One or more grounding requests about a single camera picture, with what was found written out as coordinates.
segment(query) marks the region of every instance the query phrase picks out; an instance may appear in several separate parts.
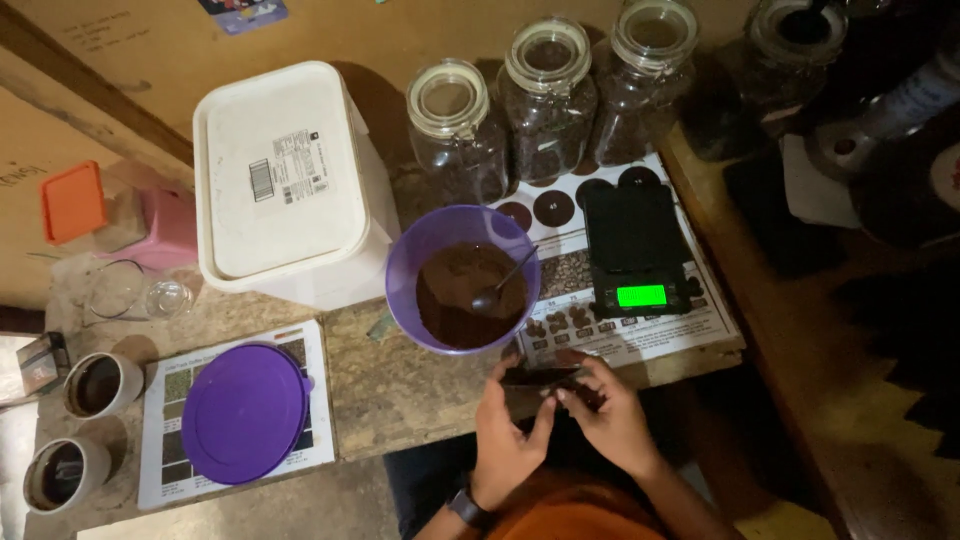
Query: glass jar lid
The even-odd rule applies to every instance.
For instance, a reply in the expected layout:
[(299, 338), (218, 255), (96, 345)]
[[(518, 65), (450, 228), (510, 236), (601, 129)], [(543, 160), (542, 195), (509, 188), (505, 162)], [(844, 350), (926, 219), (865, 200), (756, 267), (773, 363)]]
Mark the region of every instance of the glass jar lid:
[(806, 10), (808, 0), (764, 0), (751, 17), (748, 33), (750, 41), (769, 59), (793, 65), (826, 65), (840, 54), (847, 35), (847, 17), (827, 4), (820, 15), (829, 26), (827, 37), (817, 43), (791, 41), (780, 33), (780, 23), (792, 12)]
[(436, 138), (473, 138), (489, 111), (483, 75), (466, 61), (443, 59), (425, 67), (407, 88), (410, 121)]
[(677, 0), (640, 0), (613, 23), (611, 46), (621, 60), (649, 76), (669, 75), (697, 44), (700, 24)]
[(558, 16), (544, 17), (516, 31), (504, 65), (514, 82), (536, 93), (568, 94), (590, 70), (587, 31)]

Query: hand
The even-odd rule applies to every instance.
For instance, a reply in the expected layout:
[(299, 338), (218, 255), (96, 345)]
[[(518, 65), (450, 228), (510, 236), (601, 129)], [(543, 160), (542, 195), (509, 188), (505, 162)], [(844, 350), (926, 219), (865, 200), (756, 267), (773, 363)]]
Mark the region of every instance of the hand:
[(558, 351), (557, 357), (561, 364), (580, 363), (589, 368), (592, 375), (577, 380), (606, 399), (593, 412), (573, 392), (557, 390), (560, 403), (580, 424), (593, 448), (635, 478), (655, 471), (662, 458), (647, 429), (636, 392), (623, 385), (603, 358), (569, 349)]
[(557, 401), (552, 396), (540, 406), (529, 437), (510, 420), (500, 380), (518, 362), (513, 354), (493, 366), (477, 407), (477, 466), (470, 479), (470, 495), (487, 511), (494, 511), (540, 467), (553, 429)]

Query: white plastic bucket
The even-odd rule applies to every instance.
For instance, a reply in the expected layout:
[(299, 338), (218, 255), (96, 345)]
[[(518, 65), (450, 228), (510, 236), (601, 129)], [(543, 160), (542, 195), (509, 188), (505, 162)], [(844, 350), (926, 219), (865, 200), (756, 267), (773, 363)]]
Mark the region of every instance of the white plastic bucket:
[(217, 88), (193, 134), (207, 282), (324, 310), (384, 294), (394, 196), (333, 66), (307, 61)]

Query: purple lid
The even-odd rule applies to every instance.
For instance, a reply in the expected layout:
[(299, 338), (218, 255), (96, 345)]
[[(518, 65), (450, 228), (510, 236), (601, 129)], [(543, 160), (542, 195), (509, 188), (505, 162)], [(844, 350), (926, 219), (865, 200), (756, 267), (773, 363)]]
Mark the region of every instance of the purple lid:
[(277, 347), (240, 345), (197, 376), (183, 407), (183, 450), (198, 474), (236, 485), (262, 478), (293, 450), (310, 384)]

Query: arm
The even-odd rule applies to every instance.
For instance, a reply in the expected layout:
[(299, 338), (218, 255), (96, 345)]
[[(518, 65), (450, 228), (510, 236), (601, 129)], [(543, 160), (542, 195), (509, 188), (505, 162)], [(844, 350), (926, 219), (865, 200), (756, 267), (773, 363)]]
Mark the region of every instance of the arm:
[[(543, 400), (529, 437), (510, 420), (500, 380), (507, 368), (518, 361), (518, 356), (512, 355), (493, 366), (477, 407), (477, 464), (470, 475), (469, 493), (473, 501), (488, 512), (494, 512), (540, 467), (553, 430), (553, 412), (557, 404), (553, 397)], [(444, 505), (414, 540), (473, 540), (478, 537), (478, 530), (468, 527), (456, 512)]]
[(562, 356), (565, 362), (580, 362), (590, 369), (592, 375), (580, 382), (606, 401), (593, 412), (573, 392), (558, 390), (560, 402), (590, 444), (633, 477), (670, 532), (678, 540), (744, 540), (663, 459), (650, 437), (636, 392), (620, 382), (607, 362), (576, 351)]

